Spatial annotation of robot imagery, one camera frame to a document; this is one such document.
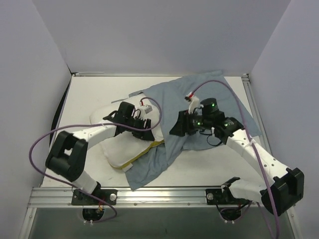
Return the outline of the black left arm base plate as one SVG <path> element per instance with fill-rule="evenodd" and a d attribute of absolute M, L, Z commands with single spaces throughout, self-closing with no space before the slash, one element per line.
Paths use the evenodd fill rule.
<path fill-rule="evenodd" d="M 94 195 L 87 195 L 79 190 L 74 190 L 71 205 L 73 206 L 97 206 L 116 205 L 118 191 L 116 189 L 100 189 Z"/>

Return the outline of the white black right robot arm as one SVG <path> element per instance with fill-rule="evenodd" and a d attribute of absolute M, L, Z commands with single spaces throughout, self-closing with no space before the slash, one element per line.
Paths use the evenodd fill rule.
<path fill-rule="evenodd" d="M 221 198 L 227 204 L 237 199 L 262 203 L 273 215 L 280 216 L 304 196 L 304 173 L 290 169 L 278 161 L 246 132 L 234 117 L 226 117 L 215 98 L 200 101 L 196 96 L 185 97 L 189 107 L 178 113 L 170 130 L 176 136 L 193 135 L 210 130 L 222 144 L 238 153 L 265 180 L 265 184 L 233 177 L 222 185 Z"/>

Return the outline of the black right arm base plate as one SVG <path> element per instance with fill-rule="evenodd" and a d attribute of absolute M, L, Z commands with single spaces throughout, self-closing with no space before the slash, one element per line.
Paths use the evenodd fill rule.
<path fill-rule="evenodd" d="M 249 201 L 246 199 L 237 199 L 221 188 L 209 188 L 205 190 L 206 203 L 208 205 L 244 205 Z"/>

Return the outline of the white pillow with yellow edge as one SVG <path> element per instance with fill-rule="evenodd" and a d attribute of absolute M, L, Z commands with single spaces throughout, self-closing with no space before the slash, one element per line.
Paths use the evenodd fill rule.
<path fill-rule="evenodd" d="M 140 111 L 138 110 L 138 107 L 140 106 L 140 101 L 143 101 L 143 103 L 147 105 L 151 105 L 153 109 L 143 118 L 139 117 Z M 151 120 L 151 127 L 153 128 L 151 131 L 155 138 L 154 141 L 144 141 L 135 138 L 130 132 L 125 131 L 116 137 L 100 142 L 103 154 L 108 163 L 115 169 L 127 171 L 133 166 L 135 160 L 148 153 L 151 148 L 164 143 L 162 130 L 160 124 L 158 124 L 158 121 L 163 120 L 163 118 L 160 118 L 160 112 L 155 102 L 147 99 L 145 94 L 140 93 L 96 109 L 89 117 L 90 123 L 97 124 L 101 122 L 104 117 L 117 110 L 121 103 L 130 103 L 134 106 L 133 114 L 135 118 Z"/>

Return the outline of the blue-grey fabric pillowcase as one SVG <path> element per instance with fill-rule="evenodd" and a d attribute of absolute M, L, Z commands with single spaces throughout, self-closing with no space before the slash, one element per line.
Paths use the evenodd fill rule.
<path fill-rule="evenodd" d="M 129 94 L 129 100 L 134 96 L 144 94 L 159 103 L 162 110 L 159 125 L 164 138 L 162 144 L 151 148 L 140 159 L 135 160 L 132 168 L 125 173 L 132 190 L 143 187 L 158 178 L 183 151 L 212 148 L 207 143 L 205 136 L 196 132 L 187 133 L 190 123 L 184 113 L 188 110 L 185 96 L 193 90 L 196 90 L 195 95 L 200 100 L 215 98 L 219 109 L 227 117 L 239 120 L 248 128 L 252 137 L 261 135 L 251 114 L 241 101 L 235 100 L 228 86 L 222 71 L 218 70 L 184 76 Z"/>

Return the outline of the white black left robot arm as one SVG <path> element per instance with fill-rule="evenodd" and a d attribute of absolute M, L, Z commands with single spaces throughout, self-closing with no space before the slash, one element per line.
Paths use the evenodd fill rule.
<path fill-rule="evenodd" d="M 149 105 L 141 105 L 138 110 L 145 114 L 134 116 L 135 106 L 121 102 L 117 110 L 103 117 L 97 125 L 72 133 L 61 131 L 53 143 L 45 166 L 67 179 L 73 187 L 82 190 L 83 199 L 88 204 L 97 204 L 102 199 L 102 190 L 101 185 L 84 170 L 87 151 L 125 131 L 142 140 L 154 140 L 152 129 L 159 122 L 152 126 L 153 120 L 146 118 L 151 108 Z"/>

